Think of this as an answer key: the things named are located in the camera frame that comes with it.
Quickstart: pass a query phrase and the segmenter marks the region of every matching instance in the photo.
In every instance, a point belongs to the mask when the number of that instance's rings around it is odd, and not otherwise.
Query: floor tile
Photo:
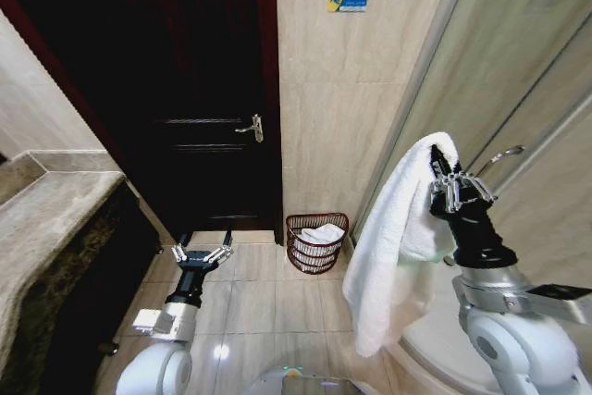
[[[382,361],[387,371],[388,382],[393,395],[435,395],[417,381],[390,355],[382,351]]]
[[[345,276],[345,271],[348,268],[348,255],[341,250],[339,252],[339,256],[337,257],[337,262],[333,265],[327,272],[322,273],[318,276],[319,279],[333,279],[333,278],[343,278]]]
[[[288,259],[286,248],[277,248],[276,252],[276,279],[316,279],[316,275],[301,272]]]
[[[131,326],[140,309],[162,309],[165,299],[176,287],[174,282],[142,283],[119,326],[117,336],[140,336],[141,333]]]
[[[276,364],[302,366],[305,374],[329,376],[325,333],[277,333]]]
[[[318,282],[278,281],[276,284],[276,332],[323,331]]]
[[[224,242],[226,231],[196,231],[191,237],[189,245],[193,244],[219,244]],[[233,243],[275,243],[272,230],[233,230]]]
[[[188,395],[213,395],[223,339],[224,335],[197,335],[193,340]]]
[[[276,311],[275,281],[232,283],[226,331],[228,333],[272,332]]]
[[[276,244],[235,244],[234,279],[274,280],[276,278]]]
[[[363,381],[383,395],[391,393],[380,353],[363,358],[353,347],[353,332],[327,332],[329,369],[333,377]]]
[[[119,339],[119,351],[103,359],[97,373],[93,392],[95,395],[113,395],[121,372],[138,353],[158,341],[150,337],[123,337]]]
[[[276,243],[273,230],[235,230],[232,232],[232,241],[274,245]]]
[[[274,365],[274,334],[225,335],[216,395],[239,395]]]
[[[191,240],[189,241],[189,246],[194,246],[195,244],[218,244],[222,245],[224,242],[224,237],[226,236],[226,231],[194,231],[193,236],[191,236]]]
[[[350,307],[341,291],[341,279],[319,279],[325,330],[352,330]]]
[[[177,265],[170,247],[163,247],[164,251],[154,257],[144,282],[177,282],[181,276],[181,269]]]
[[[224,333],[231,288],[230,281],[203,284],[202,307],[197,312],[196,333]]]

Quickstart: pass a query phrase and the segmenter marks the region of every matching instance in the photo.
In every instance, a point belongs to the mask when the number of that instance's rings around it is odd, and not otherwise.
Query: shower door handle
[[[261,124],[261,117],[259,115],[253,115],[253,124],[250,127],[244,129],[234,129],[237,133],[246,133],[247,131],[255,132],[255,140],[259,143],[263,142],[263,125]]]
[[[513,147],[508,148],[507,150],[504,150],[503,152],[497,153],[495,156],[489,159],[484,166],[481,167],[481,169],[476,173],[475,176],[481,176],[483,173],[488,171],[491,168],[491,166],[499,162],[501,159],[504,159],[508,156],[512,156],[513,154],[521,154],[525,148],[526,147],[524,147],[523,145],[515,145]]]

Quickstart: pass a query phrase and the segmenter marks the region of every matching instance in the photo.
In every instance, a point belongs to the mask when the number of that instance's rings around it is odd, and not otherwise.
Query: beige tile wall
[[[284,213],[357,217],[439,0],[277,0]]]
[[[0,11],[0,152],[102,148]]]

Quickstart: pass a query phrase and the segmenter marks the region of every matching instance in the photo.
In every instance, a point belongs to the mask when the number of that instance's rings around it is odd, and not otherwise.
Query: folded white towel
[[[444,132],[424,137],[405,154],[376,199],[343,279],[362,356],[399,340],[404,327],[426,312],[433,294],[426,261],[437,262],[454,247],[448,225],[429,213],[434,144],[451,166],[458,162]]]
[[[303,228],[299,238],[312,244],[330,244],[343,236],[343,230],[335,224],[325,224],[319,228]]]

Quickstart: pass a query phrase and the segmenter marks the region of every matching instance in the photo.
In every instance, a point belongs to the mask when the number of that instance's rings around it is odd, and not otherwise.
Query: red basket
[[[334,224],[343,230],[343,236],[329,244],[312,244],[298,235],[303,228],[319,228]],[[288,228],[288,258],[296,268],[309,275],[327,272],[337,262],[341,244],[350,229],[348,217],[342,213],[291,215],[286,218]]]

